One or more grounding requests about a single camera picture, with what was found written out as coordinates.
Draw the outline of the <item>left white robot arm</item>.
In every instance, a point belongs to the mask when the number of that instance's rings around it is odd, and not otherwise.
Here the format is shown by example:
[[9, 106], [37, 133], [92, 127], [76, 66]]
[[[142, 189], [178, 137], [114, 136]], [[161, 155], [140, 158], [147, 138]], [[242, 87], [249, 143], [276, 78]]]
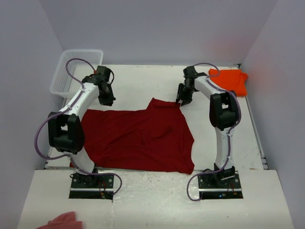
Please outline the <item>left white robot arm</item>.
[[111, 76], [114, 73], [110, 68], [98, 66], [93, 74], [83, 78], [75, 96], [59, 112], [51, 112], [48, 116], [50, 146], [70, 158], [76, 172], [83, 175], [82, 182], [88, 187], [98, 184], [99, 175], [84, 148], [85, 134], [81, 120], [96, 99], [100, 105], [113, 105], [115, 97]]

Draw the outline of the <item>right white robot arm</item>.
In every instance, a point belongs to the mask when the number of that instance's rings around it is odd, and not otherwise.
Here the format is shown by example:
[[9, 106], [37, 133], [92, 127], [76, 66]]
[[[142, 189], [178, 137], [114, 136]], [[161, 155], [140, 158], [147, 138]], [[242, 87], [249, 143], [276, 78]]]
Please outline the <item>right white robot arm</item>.
[[219, 76], [199, 73], [195, 65], [183, 70], [184, 82], [178, 85], [176, 102], [181, 106], [190, 104], [193, 93], [201, 92], [210, 101], [209, 120], [216, 132], [216, 160], [214, 163], [213, 183], [224, 187], [235, 175], [233, 162], [233, 133], [241, 121], [241, 109], [234, 91], [226, 90], [212, 81]]

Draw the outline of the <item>dark red t shirt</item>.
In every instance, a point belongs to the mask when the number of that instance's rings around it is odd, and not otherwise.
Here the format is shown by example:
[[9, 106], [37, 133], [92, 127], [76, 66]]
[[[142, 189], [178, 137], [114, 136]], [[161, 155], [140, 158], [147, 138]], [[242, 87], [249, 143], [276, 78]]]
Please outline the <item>dark red t shirt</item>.
[[87, 110], [84, 148], [98, 167], [179, 172], [194, 170], [194, 138], [180, 104], [151, 99], [144, 110]]

